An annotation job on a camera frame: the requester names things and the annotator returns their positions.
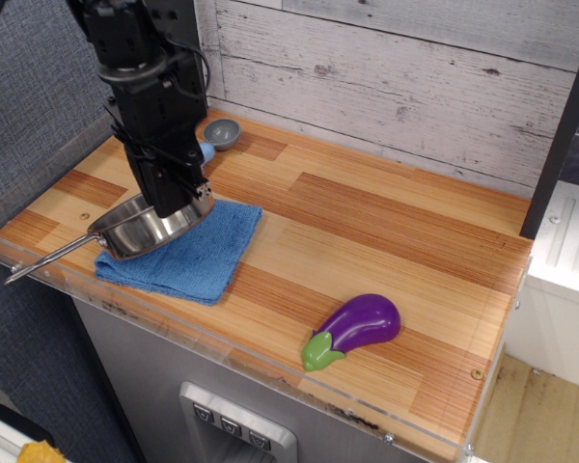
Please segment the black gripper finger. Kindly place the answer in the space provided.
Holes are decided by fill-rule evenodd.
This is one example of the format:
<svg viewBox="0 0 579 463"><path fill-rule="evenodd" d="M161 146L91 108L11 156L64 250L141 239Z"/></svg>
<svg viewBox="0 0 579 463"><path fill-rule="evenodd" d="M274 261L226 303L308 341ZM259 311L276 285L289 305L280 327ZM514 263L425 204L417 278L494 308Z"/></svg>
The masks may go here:
<svg viewBox="0 0 579 463"><path fill-rule="evenodd" d="M165 218L199 199L203 154L189 151L183 158L145 151L127 153L129 167L156 214Z"/></svg>

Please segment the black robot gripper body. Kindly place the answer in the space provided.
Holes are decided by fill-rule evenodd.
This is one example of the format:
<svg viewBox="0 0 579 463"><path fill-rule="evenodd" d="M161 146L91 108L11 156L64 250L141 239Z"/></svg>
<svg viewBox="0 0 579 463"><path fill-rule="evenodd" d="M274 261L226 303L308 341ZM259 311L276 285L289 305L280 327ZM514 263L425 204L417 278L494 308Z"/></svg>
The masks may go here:
<svg viewBox="0 0 579 463"><path fill-rule="evenodd" d="M113 91L107 109L124 150L183 158L201 151L195 128L207 115L206 84L200 62L143 64L111 68L98 64Z"/></svg>

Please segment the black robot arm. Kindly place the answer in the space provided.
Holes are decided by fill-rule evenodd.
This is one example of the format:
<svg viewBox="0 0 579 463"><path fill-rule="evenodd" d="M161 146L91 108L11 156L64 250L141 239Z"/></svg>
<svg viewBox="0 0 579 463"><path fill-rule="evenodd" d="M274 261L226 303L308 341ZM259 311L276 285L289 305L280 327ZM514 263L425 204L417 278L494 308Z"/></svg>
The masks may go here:
<svg viewBox="0 0 579 463"><path fill-rule="evenodd" d="M207 194L196 128L207 61L191 1L70 1L112 91L105 107L146 203L167 217Z"/></svg>

